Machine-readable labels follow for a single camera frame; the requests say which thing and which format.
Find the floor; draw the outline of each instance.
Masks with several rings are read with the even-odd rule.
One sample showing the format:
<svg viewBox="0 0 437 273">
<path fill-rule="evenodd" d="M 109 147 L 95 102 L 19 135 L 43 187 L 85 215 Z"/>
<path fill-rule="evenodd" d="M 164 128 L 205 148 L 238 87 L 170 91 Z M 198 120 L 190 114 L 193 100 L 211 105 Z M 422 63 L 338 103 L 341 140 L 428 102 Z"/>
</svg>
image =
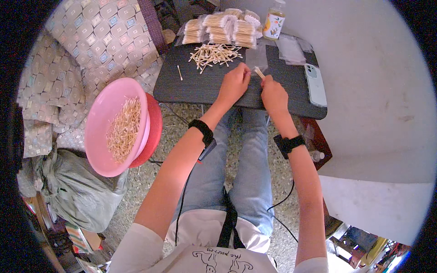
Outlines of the floor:
<svg viewBox="0 0 437 273">
<path fill-rule="evenodd" d="M 191 104 L 167 104 L 177 115 L 190 122 L 202 115 L 199 105 Z M 153 154 L 153 160 L 163 161 L 177 141 L 187 130 L 187 125 L 174 115 L 166 107 L 161 106 L 163 113 L 163 132 L 160 144 Z M 294 118 L 298 131 L 302 134 L 304 128 L 301 127 L 299 120 Z M 240 136 L 232 132 L 229 139 L 229 149 L 226 164 L 226 183 L 230 184 L 236 175 L 238 167 L 238 155 L 241 149 Z M 291 169 L 288 161 L 284 160 L 273 137 L 278 134 L 276 128 L 269 123 L 269 146 L 268 159 L 271 170 L 273 203 L 276 204 L 283 200 L 291 189 Z M 93 262 L 102 263 L 110 260 L 112 253 L 116 250 L 121 239 L 133 222 L 135 214 L 149 191 L 155 179 L 159 166 L 153 163 L 145 163 L 138 168 L 130 169 L 129 189 L 119 204 L 114 216 L 103 232 L 106 240 L 102 242 L 104 250 L 95 252 L 90 258 Z M 275 208 L 276 216 L 298 236 L 299 206 L 296 191 L 280 206 Z M 172 250 L 170 243 L 164 242 L 164 256 Z M 288 231 L 277 221 L 274 221 L 274 231 L 271 236 L 271 246 L 268 254 L 275 258 L 278 264 L 278 272 L 292 272 L 295 265 L 297 243 Z M 337 258 L 335 255 L 329 259 L 330 272 L 351 272 L 352 267 Z"/>
</svg>

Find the pile of cotton swabs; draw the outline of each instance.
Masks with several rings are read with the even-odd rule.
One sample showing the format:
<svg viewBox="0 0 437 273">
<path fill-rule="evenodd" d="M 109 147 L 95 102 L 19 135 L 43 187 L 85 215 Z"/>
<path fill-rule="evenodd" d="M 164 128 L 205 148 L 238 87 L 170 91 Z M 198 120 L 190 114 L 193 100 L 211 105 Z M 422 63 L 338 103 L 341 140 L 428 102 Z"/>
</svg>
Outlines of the pile of cotton swabs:
<svg viewBox="0 0 437 273">
<path fill-rule="evenodd" d="M 190 53 L 191 57 L 188 60 L 194 60 L 197 64 L 197 69 L 200 69 L 200 74 L 202 74 L 203 70 L 206 66 L 212 67 L 212 64 L 219 63 L 220 65 L 226 64 L 229 67 L 228 62 L 233 62 L 235 58 L 243 58 L 241 54 L 238 53 L 240 47 L 225 45 L 225 44 L 216 44 L 216 45 L 206 45 L 203 44 L 201 47 L 195 49 L 195 53 Z"/>
</svg>

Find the smartphone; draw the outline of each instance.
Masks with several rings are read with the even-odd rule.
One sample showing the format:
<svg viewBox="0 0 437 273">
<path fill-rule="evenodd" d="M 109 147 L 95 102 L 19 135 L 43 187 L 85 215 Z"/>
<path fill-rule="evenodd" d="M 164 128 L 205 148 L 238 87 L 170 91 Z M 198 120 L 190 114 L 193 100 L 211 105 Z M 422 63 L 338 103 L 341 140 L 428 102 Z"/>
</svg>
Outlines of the smartphone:
<svg viewBox="0 0 437 273">
<path fill-rule="evenodd" d="M 309 101 L 319 107 L 327 107 L 325 88 L 320 69 L 309 63 L 305 64 L 305 76 L 308 82 Z"/>
</svg>

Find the patterned cushion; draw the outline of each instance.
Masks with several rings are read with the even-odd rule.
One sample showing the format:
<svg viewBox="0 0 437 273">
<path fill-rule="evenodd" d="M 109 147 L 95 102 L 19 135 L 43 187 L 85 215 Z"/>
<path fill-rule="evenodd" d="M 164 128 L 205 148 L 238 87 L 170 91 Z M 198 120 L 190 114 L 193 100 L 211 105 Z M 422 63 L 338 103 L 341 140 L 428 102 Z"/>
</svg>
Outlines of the patterned cushion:
<svg viewBox="0 0 437 273">
<path fill-rule="evenodd" d="M 137 0 L 63 0 L 46 28 L 86 68 L 87 101 L 124 76 L 153 90 L 162 62 Z"/>
<path fill-rule="evenodd" d="M 24 156 L 45 156 L 52 150 L 52 125 L 38 120 L 24 120 Z"/>
<path fill-rule="evenodd" d="M 85 95 L 80 67 L 46 32 L 40 33 L 21 75 L 18 103 L 23 118 L 58 125 L 58 107 L 82 107 Z M 77 126 L 83 117 L 73 115 L 64 123 Z"/>
</svg>

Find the person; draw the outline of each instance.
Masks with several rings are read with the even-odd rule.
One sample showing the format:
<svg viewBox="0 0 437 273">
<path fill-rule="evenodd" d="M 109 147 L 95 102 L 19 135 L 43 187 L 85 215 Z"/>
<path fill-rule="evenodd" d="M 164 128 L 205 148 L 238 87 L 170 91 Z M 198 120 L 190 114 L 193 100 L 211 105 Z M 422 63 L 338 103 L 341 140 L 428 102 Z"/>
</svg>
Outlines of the person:
<svg viewBox="0 0 437 273">
<path fill-rule="evenodd" d="M 200 163 L 207 135 L 201 127 L 190 127 L 173 147 L 112 257 L 111 273 L 277 272 L 265 254 L 273 231 L 272 210 L 267 212 L 272 194 L 266 113 L 233 107 L 250 76 L 244 63 L 227 73 L 216 101 L 197 121 L 214 132 L 217 143 Z M 297 137 L 285 90 L 270 75 L 261 86 L 264 107 L 282 138 Z M 239 112 L 243 147 L 233 188 L 226 192 L 227 138 Z M 304 145 L 293 148 L 288 158 L 300 206 L 294 272 L 328 272 L 319 177 Z M 166 238 L 176 247 L 163 258 Z"/>
</svg>

